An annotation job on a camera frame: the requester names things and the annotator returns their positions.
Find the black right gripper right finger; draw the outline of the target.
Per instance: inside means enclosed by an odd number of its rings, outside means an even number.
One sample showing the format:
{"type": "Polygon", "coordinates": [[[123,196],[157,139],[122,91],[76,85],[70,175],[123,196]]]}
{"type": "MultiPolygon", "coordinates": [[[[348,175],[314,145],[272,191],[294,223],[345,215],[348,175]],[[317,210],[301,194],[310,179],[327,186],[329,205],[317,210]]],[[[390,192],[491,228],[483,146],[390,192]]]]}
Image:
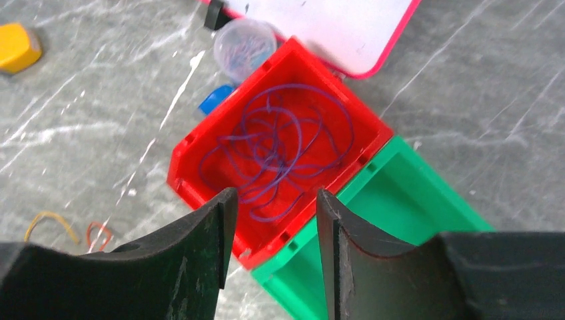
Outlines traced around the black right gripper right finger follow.
{"type": "Polygon", "coordinates": [[[316,196],[330,319],[563,319],[564,234],[441,232],[402,241],[316,196]]]}

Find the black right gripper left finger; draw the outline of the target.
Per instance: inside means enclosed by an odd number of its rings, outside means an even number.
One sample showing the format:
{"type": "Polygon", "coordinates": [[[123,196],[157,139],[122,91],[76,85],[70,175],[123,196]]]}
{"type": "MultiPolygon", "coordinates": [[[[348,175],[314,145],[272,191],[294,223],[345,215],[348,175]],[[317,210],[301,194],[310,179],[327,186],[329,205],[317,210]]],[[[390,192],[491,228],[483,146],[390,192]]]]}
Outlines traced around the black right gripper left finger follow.
{"type": "Polygon", "coordinates": [[[2,319],[213,319],[238,215],[224,189],[197,210],[110,252],[1,244],[2,319]]]}

